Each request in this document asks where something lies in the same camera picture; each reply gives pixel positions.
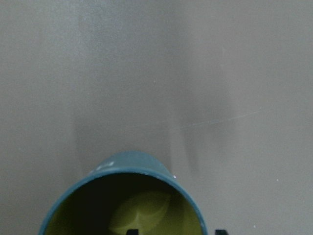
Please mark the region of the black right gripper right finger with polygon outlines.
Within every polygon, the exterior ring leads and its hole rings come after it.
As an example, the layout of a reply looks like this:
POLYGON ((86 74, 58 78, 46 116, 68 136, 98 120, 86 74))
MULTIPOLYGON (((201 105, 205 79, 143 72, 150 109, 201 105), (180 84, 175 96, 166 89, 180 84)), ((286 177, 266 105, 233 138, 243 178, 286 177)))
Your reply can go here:
POLYGON ((215 235, 228 235, 228 231, 224 229, 216 229, 215 235))

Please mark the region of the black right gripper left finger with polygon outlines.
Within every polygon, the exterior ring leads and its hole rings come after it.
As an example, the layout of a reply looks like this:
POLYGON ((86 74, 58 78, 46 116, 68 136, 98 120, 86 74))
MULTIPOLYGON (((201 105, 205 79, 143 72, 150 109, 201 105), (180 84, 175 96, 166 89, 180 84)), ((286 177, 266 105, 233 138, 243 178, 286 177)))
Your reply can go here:
POLYGON ((138 229, 127 230, 127 235, 138 235, 138 229))

